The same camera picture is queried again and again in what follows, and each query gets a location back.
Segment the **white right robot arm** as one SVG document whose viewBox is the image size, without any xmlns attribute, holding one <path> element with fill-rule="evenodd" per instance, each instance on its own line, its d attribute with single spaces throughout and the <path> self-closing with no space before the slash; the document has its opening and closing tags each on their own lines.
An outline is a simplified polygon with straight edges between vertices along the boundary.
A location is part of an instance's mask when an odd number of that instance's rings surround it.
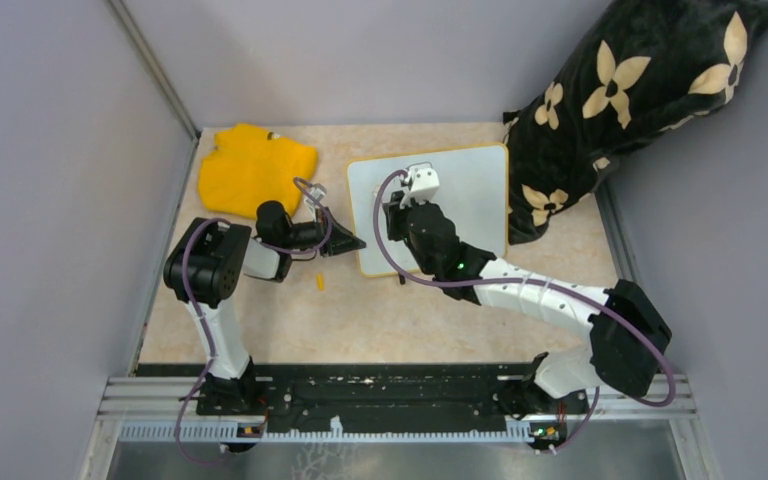
<svg viewBox="0 0 768 480">
<path fill-rule="evenodd" d="M 534 377 L 523 385 L 529 408 L 548 412 L 570 393 L 601 386 L 647 406 L 673 402 L 677 382 L 665 357 L 672 332 L 639 284 L 620 279 L 612 287 L 593 287 L 528 271 L 462 241 L 438 205 L 403 207 L 403 196 L 376 198 L 373 207 L 376 242 L 399 275 L 455 300 L 522 313 L 582 340 L 579 348 L 535 359 Z"/>
</svg>

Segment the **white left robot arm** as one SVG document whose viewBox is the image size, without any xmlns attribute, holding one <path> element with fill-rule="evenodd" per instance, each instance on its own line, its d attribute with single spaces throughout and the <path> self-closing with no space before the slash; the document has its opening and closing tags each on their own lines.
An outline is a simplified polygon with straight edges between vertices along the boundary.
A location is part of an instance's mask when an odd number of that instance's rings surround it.
<svg viewBox="0 0 768 480">
<path fill-rule="evenodd" d="M 187 306 L 207 356 L 198 387 L 199 414 L 245 414 L 261 396 L 231 299 L 240 278 L 282 282 L 296 255 L 327 258 L 365 246 L 322 206 L 302 223 L 293 222 L 278 201 L 257 208 L 253 227 L 192 221 L 165 262 L 163 282 Z"/>
</svg>

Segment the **yellow framed whiteboard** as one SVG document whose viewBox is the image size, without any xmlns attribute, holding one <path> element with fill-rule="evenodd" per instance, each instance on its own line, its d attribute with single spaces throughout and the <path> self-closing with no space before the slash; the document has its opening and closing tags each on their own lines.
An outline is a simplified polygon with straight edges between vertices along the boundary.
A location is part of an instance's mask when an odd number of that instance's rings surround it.
<svg viewBox="0 0 768 480">
<path fill-rule="evenodd" d="M 440 187 L 432 198 L 454 222 L 460 238 L 503 256 L 508 249 L 508 151 L 498 142 L 426 152 L 356 159 L 346 167 L 355 235 L 367 243 L 357 252 L 360 272 L 374 278 L 396 271 L 373 233 L 373 202 L 385 178 L 396 170 L 429 163 Z"/>
</svg>

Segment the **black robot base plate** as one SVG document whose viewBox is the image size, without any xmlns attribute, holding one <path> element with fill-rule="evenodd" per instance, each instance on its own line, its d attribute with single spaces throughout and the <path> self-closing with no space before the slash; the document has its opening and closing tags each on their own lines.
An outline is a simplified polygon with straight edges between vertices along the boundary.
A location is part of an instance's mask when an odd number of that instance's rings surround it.
<svg viewBox="0 0 768 480">
<path fill-rule="evenodd" d="M 529 414 L 583 414 L 586 393 L 553 399 L 533 382 L 530 363 L 502 364 L 260 364 L 254 366 L 261 396 L 247 413 L 264 413 L 278 394 L 268 387 L 296 393 L 302 405 L 422 407 L 475 406 L 516 420 Z"/>
</svg>

